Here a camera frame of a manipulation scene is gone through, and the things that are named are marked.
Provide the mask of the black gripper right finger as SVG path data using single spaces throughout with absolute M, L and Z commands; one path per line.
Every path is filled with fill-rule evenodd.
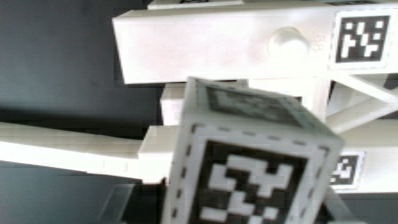
M 324 201 L 331 218 L 326 224 L 369 224 L 353 214 L 340 198 L 329 198 Z

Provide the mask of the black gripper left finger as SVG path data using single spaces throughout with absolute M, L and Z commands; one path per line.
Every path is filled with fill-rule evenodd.
M 132 199 L 136 184 L 116 185 L 109 194 L 97 224 L 129 224 L 123 216 Z

